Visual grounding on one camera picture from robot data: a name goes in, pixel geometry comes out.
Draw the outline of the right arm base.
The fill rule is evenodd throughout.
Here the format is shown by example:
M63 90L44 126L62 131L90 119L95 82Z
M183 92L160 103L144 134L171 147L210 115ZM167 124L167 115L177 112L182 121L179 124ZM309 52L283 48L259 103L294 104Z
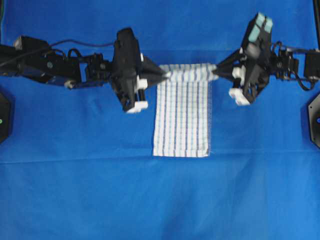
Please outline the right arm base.
M318 93L307 106L309 135L312 143L320 148L320 94Z

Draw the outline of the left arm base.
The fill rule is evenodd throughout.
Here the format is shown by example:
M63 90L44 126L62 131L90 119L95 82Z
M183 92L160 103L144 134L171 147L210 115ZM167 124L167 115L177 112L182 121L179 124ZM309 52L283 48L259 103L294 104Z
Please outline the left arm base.
M15 96L0 87L0 143L5 142L13 132L15 117Z

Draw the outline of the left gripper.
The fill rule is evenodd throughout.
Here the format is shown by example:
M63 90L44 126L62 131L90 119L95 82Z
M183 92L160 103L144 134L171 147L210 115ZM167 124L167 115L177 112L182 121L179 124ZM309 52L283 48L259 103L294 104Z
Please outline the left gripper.
M143 60L141 60L141 52L140 63L137 66L120 66L113 61L111 63L110 84L122 106L122 110L128 114L139 113L148 107L148 102L145 99L138 100L140 71L143 74L142 79L147 81L147 88L168 80L167 71L155 64L149 57L143 55Z

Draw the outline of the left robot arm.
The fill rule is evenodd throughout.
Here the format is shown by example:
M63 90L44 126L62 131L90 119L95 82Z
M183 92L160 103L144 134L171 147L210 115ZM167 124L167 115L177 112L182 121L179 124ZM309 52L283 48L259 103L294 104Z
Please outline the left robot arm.
M145 90L168 79L165 70L140 51L133 30L123 28L110 43L112 60L103 54L82 55L76 48L67 53L47 41L20 36L13 44L0 46L0 74L70 90L110 84L125 113L148 108Z

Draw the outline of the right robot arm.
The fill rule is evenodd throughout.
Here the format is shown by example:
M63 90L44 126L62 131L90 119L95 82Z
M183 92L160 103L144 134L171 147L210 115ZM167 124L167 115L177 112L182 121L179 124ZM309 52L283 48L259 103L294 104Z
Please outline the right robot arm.
M229 95L237 105L252 104L270 83L297 81L304 91L320 81L320 51L287 47L276 43L252 43L242 46L220 62L212 73L232 82Z

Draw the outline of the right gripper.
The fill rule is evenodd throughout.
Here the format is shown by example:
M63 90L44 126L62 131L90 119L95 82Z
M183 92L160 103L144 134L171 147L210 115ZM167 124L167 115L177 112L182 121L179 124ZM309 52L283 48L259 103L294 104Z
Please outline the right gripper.
M270 47L248 46L236 49L212 71L232 82L229 95L239 106L252 104L269 84Z

